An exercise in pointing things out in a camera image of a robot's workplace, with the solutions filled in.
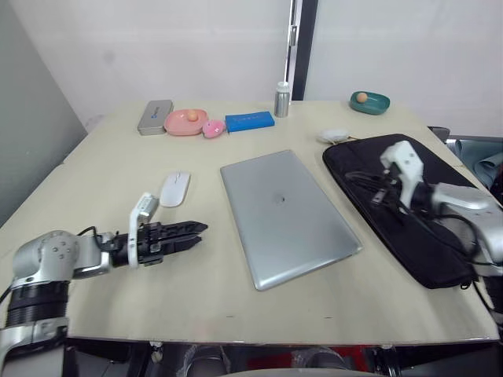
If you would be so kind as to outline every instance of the teal bowl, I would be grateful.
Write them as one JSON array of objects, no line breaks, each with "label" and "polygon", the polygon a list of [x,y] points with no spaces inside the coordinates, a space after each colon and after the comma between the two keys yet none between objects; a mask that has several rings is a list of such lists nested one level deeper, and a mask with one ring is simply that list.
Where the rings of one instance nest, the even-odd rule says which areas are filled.
[{"label": "teal bowl", "polygon": [[[367,101],[362,104],[356,101],[356,96],[359,93],[367,94]],[[366,114],[379,115],[383,114],[387,108],[390,107],[390,99],[382,94],[370,93],[359,90],[351,94],[351,99],[349,100],[349,105],[353,110],[357,112],[364,112]]]}]

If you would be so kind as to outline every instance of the gray wall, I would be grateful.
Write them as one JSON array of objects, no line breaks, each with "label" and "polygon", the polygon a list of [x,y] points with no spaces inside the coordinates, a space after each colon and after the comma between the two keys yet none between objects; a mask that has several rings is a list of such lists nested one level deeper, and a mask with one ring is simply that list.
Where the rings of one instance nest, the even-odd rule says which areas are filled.
[{"label": "gray wall", "polygon": [[85,136],[11,5],[0,0],[0,225]]}]

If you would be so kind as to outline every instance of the laptop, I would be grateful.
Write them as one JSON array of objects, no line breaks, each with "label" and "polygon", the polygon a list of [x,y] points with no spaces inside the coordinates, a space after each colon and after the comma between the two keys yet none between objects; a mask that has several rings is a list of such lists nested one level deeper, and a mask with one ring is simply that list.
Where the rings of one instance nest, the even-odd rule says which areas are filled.
[{"label": "laptop", "polygon": [[220,169],[259,291],[349,257],[362,244],[292,151]]}]

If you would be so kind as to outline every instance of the bottle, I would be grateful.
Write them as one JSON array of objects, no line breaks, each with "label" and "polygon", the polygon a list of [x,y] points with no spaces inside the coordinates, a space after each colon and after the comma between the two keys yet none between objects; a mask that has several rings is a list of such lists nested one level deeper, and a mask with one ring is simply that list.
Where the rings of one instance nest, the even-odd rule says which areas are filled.
[{"label": "bottle", "polygon": [[274,115],[278,118],[288,116],[288,106],[290,104],[290,88],[286,81],[280,81],[276,88],[274,100]]}]

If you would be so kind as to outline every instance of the table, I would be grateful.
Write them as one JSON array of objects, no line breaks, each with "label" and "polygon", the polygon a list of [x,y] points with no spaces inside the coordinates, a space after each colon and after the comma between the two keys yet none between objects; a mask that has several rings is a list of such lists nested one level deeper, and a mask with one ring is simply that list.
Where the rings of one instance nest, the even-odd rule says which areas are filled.
[{"label": "table", "polygon": [[[12,278],[23,243],[53,229],[127,232],[143,192],[159,194],[174,170],[192,173],[185,202],[160,207],[153,221],[209,225],[203,241],[164,263],[73,281],[71,336],[96,339],[260,344],[410,344],[496,339],[496,328],[473,288],[428,290],[384,247],[330,177],[315,140],[319,130],[346,128],[363,138],[402,133],[427,145],[471,181],[476,179],[411,112],[392,105],[379,116],[344,103],[292,102],[276,126],[202,136],[142,137],[145,103],[109,115],[56,168],[0,229],[0,287]],[[187,101],[212,119],[271,110],[271,103]],[[341,262],[268,291],[254,289],[219,168],[291,149],[353,228],[364,249]]]}]

